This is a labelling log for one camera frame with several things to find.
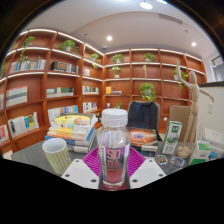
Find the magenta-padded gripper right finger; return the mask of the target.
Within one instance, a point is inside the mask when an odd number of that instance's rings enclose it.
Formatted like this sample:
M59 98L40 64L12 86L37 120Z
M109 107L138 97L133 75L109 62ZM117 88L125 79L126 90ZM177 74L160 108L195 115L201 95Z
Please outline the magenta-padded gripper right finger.
M127 175L131 189L143 187L166 176L153 158L145 159L134 148L129 152Z

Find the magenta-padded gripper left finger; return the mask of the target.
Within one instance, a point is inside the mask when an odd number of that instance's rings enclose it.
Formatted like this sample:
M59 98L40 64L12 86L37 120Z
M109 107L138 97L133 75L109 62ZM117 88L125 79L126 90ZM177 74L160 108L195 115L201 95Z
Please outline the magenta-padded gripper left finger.
M83 188L98 189L100 185L100 160L98 149L87 154L71 153L72 163L63 173L62 178Z

